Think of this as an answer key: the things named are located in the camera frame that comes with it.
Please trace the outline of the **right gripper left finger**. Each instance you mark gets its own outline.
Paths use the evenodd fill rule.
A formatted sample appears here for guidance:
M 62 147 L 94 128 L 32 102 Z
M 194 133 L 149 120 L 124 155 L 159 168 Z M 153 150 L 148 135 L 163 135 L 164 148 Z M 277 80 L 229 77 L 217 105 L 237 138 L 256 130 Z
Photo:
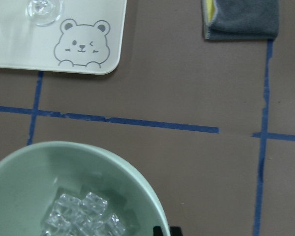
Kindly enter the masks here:
M 163 236 L 163 231 L 160 226 L 153 227 L 153 236 Z

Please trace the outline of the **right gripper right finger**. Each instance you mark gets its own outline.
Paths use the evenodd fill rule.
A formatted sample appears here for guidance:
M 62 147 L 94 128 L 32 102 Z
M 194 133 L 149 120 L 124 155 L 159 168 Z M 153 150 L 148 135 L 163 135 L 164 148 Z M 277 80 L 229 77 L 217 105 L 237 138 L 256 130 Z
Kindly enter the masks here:
M 183 236 L 182 229 L 179 226 L 170 226 L 171 236 Z

